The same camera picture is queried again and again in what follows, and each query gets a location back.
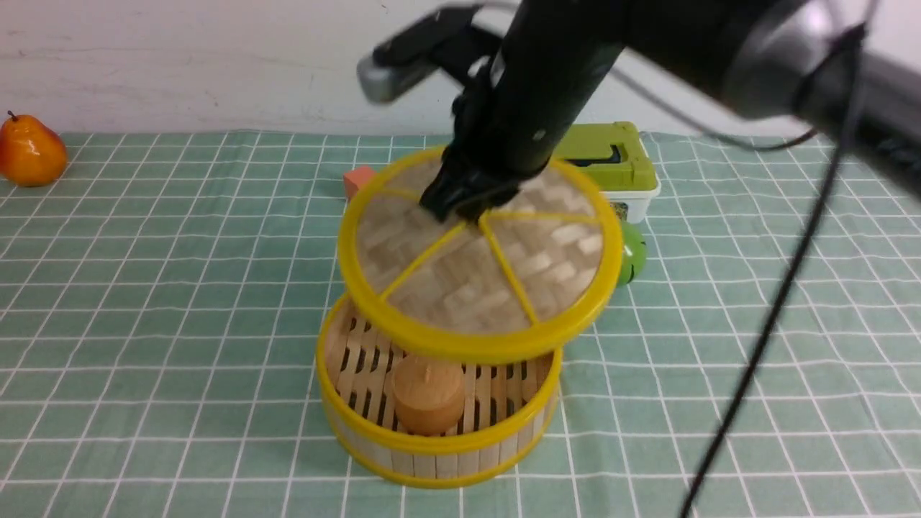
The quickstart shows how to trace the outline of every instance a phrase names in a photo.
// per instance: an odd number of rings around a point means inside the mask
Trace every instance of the bamboo steamer lid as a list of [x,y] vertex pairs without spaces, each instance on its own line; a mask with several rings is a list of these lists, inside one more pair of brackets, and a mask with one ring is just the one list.
[[577,336],[621,266],[620,224],[596,184],[552,161],[478,225],[438,223],[418,199],[441,152],[394,162],[346,209],[340,269],[356,307],[408,352],[462,362],[522,361]]

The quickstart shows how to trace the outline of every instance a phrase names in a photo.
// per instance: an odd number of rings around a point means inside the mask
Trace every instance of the orange pear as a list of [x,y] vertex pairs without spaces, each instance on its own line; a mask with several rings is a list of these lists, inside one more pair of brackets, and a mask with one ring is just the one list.
[[60,178],[67,167],[61,137],[31,115],[7,113],[0,127],[0,174],[19,187],[41,187]]

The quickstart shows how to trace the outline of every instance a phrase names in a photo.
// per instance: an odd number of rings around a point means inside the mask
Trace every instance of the pear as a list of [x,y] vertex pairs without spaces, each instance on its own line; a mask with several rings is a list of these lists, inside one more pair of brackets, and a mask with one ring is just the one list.
[[624,236],[624,254],[622,255],[621,275],[617,277],[617,286],[633,282],[633,279],[643,271],[647,259],[646,238],[639,229],[626,221],[621,221],[621,233]]
[[0,174],[19,187],[48,185],[64,174],[67,146],[31,115],[7,112],[0,127]]

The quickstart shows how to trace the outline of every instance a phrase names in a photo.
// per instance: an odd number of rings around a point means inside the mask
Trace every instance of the green ball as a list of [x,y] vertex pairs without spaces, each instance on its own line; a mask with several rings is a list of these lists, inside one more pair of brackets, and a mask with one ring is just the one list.
[[617,286],[629,284],[646,266],[646,238],[630,223],[621,220],[621,232],[624,236],[624,259],[621,262],[621,275],[617,277]]

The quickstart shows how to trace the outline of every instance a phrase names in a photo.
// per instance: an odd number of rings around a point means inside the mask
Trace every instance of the wooden toy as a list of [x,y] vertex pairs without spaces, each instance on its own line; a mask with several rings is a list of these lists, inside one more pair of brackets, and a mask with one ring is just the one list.
[[345,186],[345,198],[351,200],[355,197],[358,189],[361,189],[371,178],[374,178],[375,171],[369,166],[362,166],[358,169],[347,172],[343,175],[343,184]]
[[624,248],[598,186],[559,160],[477,223],[437,222],[418,198],[442,151],[398,160],[349,203],[338,241],[346,293],[316,350],[343,447],[424,488],[494,477],[538,444],[562,347],[612,295]]
[[463,415],[463,368],[443,359],[410,355],[392,371],[394,410],[407,431],[439,435]]

